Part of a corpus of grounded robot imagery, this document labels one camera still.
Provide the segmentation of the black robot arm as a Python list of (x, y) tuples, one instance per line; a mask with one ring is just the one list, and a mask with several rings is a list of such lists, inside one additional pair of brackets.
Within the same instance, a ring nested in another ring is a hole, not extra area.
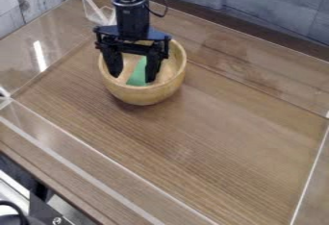
[(170, 56), (172, 36), (150, 26), (154, 12), (149, 0), (113, 0), (117, 24), (94, 28), (95, 48), (101, 50), (110, 74), (118, 78), (123, 71), (123, 54), (147, 57), (146, 82), (151, 83), (161, 64)]

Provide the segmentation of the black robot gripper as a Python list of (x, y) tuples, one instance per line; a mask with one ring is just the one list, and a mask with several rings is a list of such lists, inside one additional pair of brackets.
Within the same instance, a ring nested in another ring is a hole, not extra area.
[(113, 3), (115, 23), (94, 28), (95, 47), (115, 78), (123, 70), (123, 53), (147, 56), (146, 82), (151, 83), (164, 59), (169, 58), (172, 36), (150, 26), (149, 0), (114, 0)]

